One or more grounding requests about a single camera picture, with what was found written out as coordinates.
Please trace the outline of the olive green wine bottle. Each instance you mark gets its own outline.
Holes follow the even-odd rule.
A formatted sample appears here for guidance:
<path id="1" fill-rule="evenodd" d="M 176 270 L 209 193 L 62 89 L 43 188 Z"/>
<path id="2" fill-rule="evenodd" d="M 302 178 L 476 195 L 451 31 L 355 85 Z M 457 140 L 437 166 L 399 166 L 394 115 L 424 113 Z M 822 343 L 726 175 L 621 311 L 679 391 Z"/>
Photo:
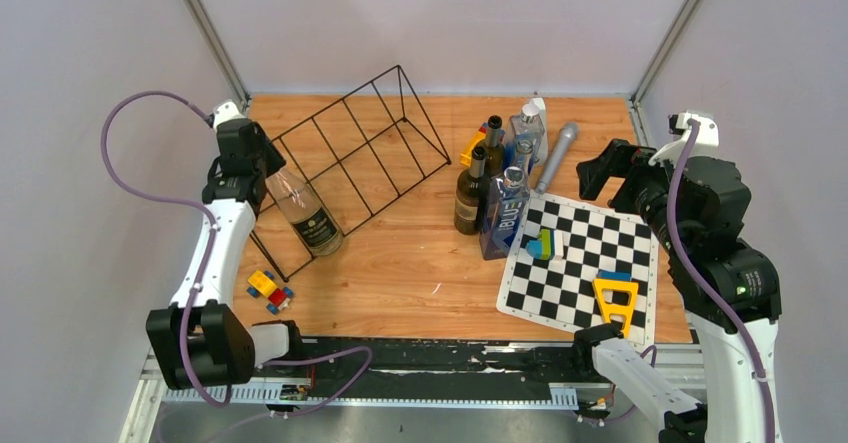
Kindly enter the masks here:
<path id="1" fill-rule="evenodd" d="M 490 179 L 488 150 L 476 146 L 471 152 L 470 166 L 460 173 L 456 184 L 454 225 L 459 233 L 474 235 L 480 231 Z"/>

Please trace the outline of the dark green wine bottle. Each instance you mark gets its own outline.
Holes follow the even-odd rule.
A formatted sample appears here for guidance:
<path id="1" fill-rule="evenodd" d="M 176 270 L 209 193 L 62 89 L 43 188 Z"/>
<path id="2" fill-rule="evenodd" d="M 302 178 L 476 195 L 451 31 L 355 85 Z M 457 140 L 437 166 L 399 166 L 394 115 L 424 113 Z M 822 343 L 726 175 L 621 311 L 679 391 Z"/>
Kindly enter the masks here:
<path id="1" fill-rule="evenodd" d="M 498 115 L 491 115 L 486 122 L 486 133 L 483 146 L 486 149 L 485 175 L 494 177 L 504 168 L 505 148 L 502 144 L 503 120 Z"/>

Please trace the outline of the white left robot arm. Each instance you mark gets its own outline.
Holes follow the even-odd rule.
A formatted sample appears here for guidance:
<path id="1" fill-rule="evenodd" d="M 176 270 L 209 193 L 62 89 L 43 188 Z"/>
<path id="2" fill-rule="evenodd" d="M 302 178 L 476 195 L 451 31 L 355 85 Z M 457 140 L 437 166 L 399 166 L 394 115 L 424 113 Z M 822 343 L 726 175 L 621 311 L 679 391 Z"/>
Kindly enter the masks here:
<path id="1" fill-rule="evenodd" d="M 219 155 L 202 190 L 203 224 L 184 282 L 164 309 L 148 314 L 146 333 L 172 390 L 237 385 L 267 362 L 298 374 L 306 349 L 290 321 L 246 328 L 231 309 L 242 253 L 268 190 L 285 160 L 261 126 L 236 115 L 212 125 Z"/>

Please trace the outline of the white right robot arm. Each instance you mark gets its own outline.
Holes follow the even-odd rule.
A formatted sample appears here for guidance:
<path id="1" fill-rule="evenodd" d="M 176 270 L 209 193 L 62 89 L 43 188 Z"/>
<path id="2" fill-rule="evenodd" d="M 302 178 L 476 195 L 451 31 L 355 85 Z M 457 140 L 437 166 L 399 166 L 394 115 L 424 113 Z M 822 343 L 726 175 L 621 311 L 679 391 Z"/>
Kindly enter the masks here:
<path id="1" fill-rule="evenodd" d="M 571 366 L 604 377 L 656 428 L 662 442 L 777 442 L 773 351 L 782 312 L 775 265 L 741 238 L 750 189 L 732 162 L 698 156 L 654 162 L 655 150 L 611 141 L 576 172 L 579 195 L 595 200 L 610 178 L 618 212 L 639 216 L 666 250 L 669 273 L 700 344 L 707 398 L 675 388 L 637 351 L 618 323 L 575 334 Z"/>

